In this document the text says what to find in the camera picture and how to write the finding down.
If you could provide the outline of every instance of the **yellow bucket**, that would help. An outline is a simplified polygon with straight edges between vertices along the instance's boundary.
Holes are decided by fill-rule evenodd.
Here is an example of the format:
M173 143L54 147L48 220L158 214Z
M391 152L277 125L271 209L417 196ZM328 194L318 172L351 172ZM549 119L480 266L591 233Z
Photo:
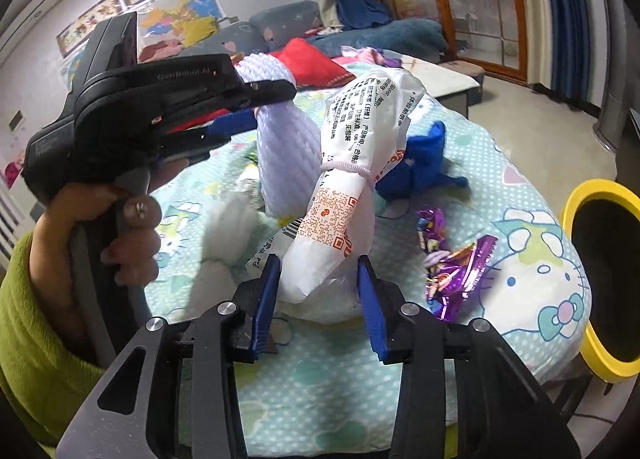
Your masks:
M561 224L593 299L580 353L604 381L631 378L640 373L640 198L616 182L592 179L571 193Z

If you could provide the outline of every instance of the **blue plush toy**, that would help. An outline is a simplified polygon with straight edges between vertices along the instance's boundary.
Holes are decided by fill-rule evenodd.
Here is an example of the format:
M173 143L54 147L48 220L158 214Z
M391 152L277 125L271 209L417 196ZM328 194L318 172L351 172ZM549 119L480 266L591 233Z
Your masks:
M378 194L392 201L408 199L434 186L468 187L466 177L450 177L441 172L445 133L444 123L436 121L427 135L408 137L404 158L378 182Z

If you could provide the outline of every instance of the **barcode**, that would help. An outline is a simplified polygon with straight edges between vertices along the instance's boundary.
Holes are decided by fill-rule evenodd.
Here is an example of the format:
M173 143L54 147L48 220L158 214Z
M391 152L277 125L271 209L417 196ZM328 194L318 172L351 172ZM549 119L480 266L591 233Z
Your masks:
M347 194L320 187L306 217L298 229L298 235L307 237L335 249L350 246L347 225L358 200Z
M300 227L300 222L302 222L302 217L300 217L300 219L292 220L282 229L282 233L292 239L295 239L296 234L298 233L298 228Z

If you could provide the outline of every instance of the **sofa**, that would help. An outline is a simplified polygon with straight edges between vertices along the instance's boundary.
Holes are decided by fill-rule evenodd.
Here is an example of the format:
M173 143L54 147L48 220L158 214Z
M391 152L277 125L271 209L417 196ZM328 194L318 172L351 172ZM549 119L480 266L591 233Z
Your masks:
M236 22L201 42L183 49L180 56L198 54L269 53L280 51L292 38L301 38L321 25L318 3L310 0L273 7ZM438 63L447 43L439 23L423 18L394 20L368 29L354 29L307 41L324 55L340 56L340 47L374 47Z

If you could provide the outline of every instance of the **stool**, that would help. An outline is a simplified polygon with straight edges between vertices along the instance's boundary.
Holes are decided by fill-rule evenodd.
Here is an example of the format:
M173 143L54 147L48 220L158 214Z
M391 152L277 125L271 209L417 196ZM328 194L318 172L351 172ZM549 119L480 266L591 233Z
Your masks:
M479 65L471 64L469 62L463 62L462 60L454 60L452 62L444 62L440 64L441 67L446 67L451 71L456 71L456 73L466 74L467 76L471 76L476 82L478 82L479 87L477 89L472 89L467 93L468 96L468 105L476 105L482 102L482 84L484 83L484 69L482 69Z

